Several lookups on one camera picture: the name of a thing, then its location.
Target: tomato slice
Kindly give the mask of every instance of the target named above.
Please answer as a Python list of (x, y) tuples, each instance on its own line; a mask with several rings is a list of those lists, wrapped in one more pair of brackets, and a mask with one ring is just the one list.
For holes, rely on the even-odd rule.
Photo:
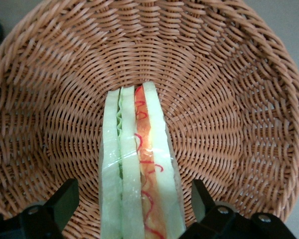
[(154, 163), (150, 143), (150, 120), (143, 86), (138, 87), (135, 92), (135, 109), (137, 123), (137, 133), (135, 135), (139, 139), (137, 151), (141, 169), (145, 238), (166, 239), (166, 225), (155, 175), (155, 168), (158, 168), (157, 173), (162, 172), (164, 169)]

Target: screw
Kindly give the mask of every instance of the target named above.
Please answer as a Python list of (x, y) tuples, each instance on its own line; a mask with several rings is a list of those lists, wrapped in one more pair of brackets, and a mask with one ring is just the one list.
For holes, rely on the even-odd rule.
[(49, 239), (52, 237), (52, 233), (48, 232), (44, 235), (44, 239)]
[(270, 218), (267, 215), (264, 215), (264, 214), (259, 215), (258, 218), (264, 223), (270, 223), (271, 222)]
[(39, 207), (38, 206), (34, 206), (34, 207), (32, 207), (32, 208), (29, 209), (28, 214), (32, 215), (32, 214), (37, 213), (38, 211), (39, 211)]
[(220, 208), (218, 208), (218, 211), (219, 211), (221, 214), (227, 214), (227, 213), (229, 213), (229, 211), (228, 211), (227, 208), (225, 208), (225, 207), (220, 207)]

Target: bread slice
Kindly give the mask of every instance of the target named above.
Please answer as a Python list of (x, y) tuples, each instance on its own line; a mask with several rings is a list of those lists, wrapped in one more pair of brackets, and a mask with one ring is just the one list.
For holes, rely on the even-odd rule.
[(101, 166), (101, 238), (122, 238), (122, 179), (120, 178), (121, 152), (117, 131), (117, 112), (120, 90), (109, 91), (105, 100)]
[(156, 167), (155, 173), (166, 220), (167, 238), (177, 239), (186, 227), (174, 179), (175, 172), (165, 131), (166, 123), (154, 83), (146, 82), (143, 88), (151, 126), (150, 136), (154, 162), (163, 168), (162, 171), (161, 168)]

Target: sandwich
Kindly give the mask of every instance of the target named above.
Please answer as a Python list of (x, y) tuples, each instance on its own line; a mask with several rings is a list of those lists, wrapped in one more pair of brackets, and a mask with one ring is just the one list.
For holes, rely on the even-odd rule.
[(176, 239), (185, 231), (168, 140), (153, 82), (108, 92), (100, 158), (102, 239)]

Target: woven basket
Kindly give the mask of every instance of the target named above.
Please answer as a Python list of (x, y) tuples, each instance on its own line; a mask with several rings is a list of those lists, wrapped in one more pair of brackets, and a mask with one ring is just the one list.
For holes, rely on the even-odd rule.
[(299, 72), (240, 0), (44, 0), (0, 46), (0, 213), (78, 178), (67, 238), (98, 238), (106, 92), (156, 83), (179, 164), (242, 215), (299, 195)]

